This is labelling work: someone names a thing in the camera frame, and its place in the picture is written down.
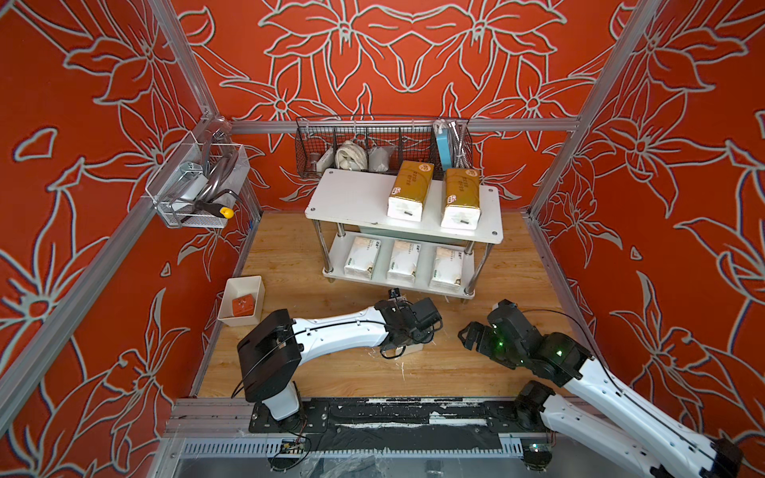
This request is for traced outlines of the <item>white tissue pack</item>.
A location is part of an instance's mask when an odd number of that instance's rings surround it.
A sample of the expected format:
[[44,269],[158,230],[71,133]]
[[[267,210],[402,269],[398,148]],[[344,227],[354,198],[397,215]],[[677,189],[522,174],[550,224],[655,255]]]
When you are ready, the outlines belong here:
[[354,239],[344,265],[347,276],[371,280],[382,247],[382,241],[366,236]]
[[430,287],[458,292],[462,286],[464,255],[461,250],[436,247]]
[[392,254],[386,278],[391,281],[405,282],[414,284],[416,273],[418,272],[418,261],[420,261],[420,243],[395,240],[392,243]]

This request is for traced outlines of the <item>white cloth roll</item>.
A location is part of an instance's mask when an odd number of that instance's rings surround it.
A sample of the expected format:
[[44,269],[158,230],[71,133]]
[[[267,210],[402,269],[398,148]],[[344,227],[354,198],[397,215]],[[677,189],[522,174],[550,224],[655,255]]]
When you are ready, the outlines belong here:
[[369,166],[367,152],[353,141],[345,141],[335,153],[335,165],[339,169],[365,171]]

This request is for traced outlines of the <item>yellow handled tool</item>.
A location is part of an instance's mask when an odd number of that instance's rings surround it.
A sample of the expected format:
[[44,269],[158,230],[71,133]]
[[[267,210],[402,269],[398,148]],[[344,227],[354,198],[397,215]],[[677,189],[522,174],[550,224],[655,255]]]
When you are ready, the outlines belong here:
[[197,201],[181,209],[178,214],[182,227],[223,228],[234,217],[232,208],[204,201]]

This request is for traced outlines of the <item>blue box in basket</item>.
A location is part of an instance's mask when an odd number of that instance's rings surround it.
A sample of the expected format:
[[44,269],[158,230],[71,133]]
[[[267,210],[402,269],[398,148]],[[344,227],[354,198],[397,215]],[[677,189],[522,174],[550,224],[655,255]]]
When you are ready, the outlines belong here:
[[437,119],[433,123],[433,133],[441,168],[448,170],[453,167],[454,157],[452,124],[445,119]]

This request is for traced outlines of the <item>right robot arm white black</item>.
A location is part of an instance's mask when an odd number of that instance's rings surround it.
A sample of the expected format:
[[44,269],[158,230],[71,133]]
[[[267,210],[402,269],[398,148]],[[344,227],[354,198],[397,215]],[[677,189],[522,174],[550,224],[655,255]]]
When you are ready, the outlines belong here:
[[496,364],[534,374],[515,400],[524,428],[567,435],[643,477],[735,477],[741,469],[743,453],[729,439],[710,439],[671,418],[575,339],[541,334],[508,300],[458,338]]

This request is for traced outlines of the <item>white square tray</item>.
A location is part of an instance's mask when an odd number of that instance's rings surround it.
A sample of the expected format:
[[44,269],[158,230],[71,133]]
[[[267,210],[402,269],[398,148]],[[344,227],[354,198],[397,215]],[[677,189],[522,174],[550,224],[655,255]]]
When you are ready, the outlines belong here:
[[265,297],[261,276],[227,280],[217,320],[229,327],[255,327],[260,323]]

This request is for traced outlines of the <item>clear plastic wall bin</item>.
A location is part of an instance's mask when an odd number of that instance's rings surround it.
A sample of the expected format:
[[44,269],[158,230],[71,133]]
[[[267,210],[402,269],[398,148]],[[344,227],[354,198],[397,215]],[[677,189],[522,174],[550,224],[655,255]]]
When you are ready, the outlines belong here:
[[171,159],[147,181],[145,194],[167,227],[203,228],[182,227],[179,211],[204,201],[230,207],[235,215],[249,171],[243,145],[225,143],[222,139],[199,141],[193,133],[187,133],[171,153]]

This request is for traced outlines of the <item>gold tissue pack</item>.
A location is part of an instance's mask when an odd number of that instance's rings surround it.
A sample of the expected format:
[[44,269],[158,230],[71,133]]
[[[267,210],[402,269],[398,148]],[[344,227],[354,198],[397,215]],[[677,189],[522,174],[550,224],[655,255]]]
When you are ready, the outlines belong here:
[[386,215],[398,220],[420,222],[434,178],[434,166],[420,161],[404,161],[388,196]]
[[450,168],[443,178],[440,225],[448,229],[475,230],[481,216],[480,171]]

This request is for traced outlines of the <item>orange block in tray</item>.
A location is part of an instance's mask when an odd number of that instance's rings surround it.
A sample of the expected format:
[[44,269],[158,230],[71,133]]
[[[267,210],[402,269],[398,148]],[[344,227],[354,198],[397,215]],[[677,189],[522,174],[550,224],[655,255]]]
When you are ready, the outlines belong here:
[[256,299],[252,294],[234,298],[231,301],[231,315],[236,318],[249,317],[255,314]]

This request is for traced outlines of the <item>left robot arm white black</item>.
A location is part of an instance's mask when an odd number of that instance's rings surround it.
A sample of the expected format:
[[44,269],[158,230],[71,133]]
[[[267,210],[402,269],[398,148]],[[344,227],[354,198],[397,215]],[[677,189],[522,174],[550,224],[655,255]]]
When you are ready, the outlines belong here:
[[267,316],[237,344],[241,380],[231,396],[265,406],[283,422],[302,414],[293,382],[299,366],[352,349],[378,349],[395,360],[432,342],[443,327],[440,312],[425,298],[410,302],[392,289],[390,297],[351,314],[299,319],[285,309]]

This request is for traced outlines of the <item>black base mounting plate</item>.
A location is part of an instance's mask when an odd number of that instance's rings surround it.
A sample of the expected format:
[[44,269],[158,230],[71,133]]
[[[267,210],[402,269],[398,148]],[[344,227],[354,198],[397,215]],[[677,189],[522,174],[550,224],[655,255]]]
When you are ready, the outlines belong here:
[[333,426],[443,425],[486,428],[494,433],[541,433],[542,418],[514,400],[482,398],[310,398],[285,419],[289,431],[321,433]]

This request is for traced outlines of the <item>white two-tier shelf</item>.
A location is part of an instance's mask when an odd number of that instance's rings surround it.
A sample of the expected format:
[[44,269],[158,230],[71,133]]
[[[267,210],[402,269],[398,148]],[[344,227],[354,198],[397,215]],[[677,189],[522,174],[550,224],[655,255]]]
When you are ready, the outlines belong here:
[[[323,274],[330,280],[400,287],[428,294],[461,300],[475,296],[477,280],[492,248],[503,241],[503,225],[499,195],[494,187],[480,187],[481,217],[477,228],[446,229],[440,226],[442,216],[442,183],[432,181],[424,214],[420,222],[398,220],[386,215],[388,194],[394,178],[382,174],[331,169],[321,178],[309,205],[306,218],[311,220],[319,237],[321,224],[334,223],[339,232],[331,245],[321,242],[324,255]],[[363,278],[345,272],[348,255],[356,238],[370,237],[380,241],[372,276]],[[388,265],[397,240],[420,245],[416,276],[411,281],[397,281],[388,276]],[[460,251],[463,262],[460,284],[446,289],[432,283],[432,270],[438,247]]]

